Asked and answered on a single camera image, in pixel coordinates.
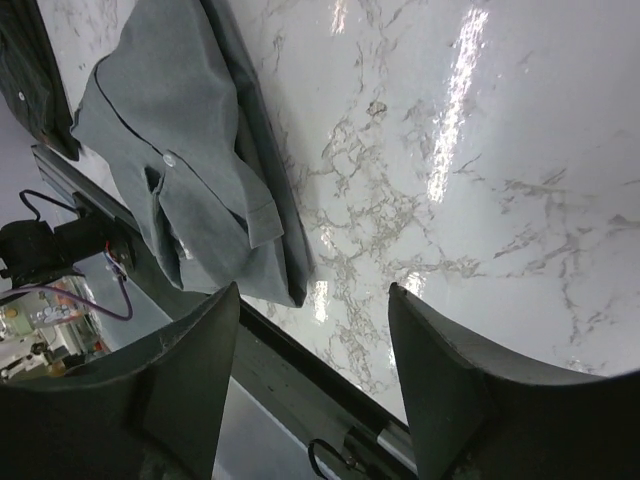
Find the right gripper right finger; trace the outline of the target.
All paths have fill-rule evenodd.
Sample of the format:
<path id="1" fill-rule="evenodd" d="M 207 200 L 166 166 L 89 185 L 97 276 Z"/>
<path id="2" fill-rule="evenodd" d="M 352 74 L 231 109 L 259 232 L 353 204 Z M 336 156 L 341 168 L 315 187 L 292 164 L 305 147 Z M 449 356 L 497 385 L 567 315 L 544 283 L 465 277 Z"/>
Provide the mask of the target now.
<path id="1" fill-rule="evenodd" d="M 399 285 L 388 319 L 422 479 L 635 479 L 639 375 L 517 353 Z"/>

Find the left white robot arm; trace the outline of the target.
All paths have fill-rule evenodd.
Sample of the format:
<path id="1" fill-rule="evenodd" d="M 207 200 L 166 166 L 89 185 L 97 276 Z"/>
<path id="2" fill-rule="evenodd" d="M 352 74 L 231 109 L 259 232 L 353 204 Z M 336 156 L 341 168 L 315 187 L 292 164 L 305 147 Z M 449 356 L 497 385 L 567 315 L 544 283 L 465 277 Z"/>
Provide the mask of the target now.
<path id="1" fill-rule="evenodd" d="M 1 277 L 14 288 L 70 275 L 75 264 L 102 253 L 126 268 L 134 266 L 124 224 L 94 207 L 82 206 L 77 219 L 56 227 L 43 220 L 21 220 L 1 228 Z"/>

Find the grey long sleeve shirt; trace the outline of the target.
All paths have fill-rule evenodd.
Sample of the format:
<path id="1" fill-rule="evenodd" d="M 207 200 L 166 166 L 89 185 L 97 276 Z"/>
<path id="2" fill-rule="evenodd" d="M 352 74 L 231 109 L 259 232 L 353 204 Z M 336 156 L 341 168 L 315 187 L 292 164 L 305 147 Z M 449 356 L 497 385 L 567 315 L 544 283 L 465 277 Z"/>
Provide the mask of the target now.
<path id="1" fill-rule="evenodd" d="M 168 280 L 301 306 L 309 251 L 254 70 L 222 1 L 140 1 L 72 135 L 108 164 Z"/>

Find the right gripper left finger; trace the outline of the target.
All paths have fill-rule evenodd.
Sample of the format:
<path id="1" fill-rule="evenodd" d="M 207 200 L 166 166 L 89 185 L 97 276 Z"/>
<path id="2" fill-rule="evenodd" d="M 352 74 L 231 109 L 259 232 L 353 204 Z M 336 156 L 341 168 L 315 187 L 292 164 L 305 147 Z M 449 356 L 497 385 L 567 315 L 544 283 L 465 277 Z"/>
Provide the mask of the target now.
<path id="1" fill-rule="evenodd" d="M 211 478 L 239 318 L 230 285 L 62 377 L 2 386 L 2 478 Z"/>

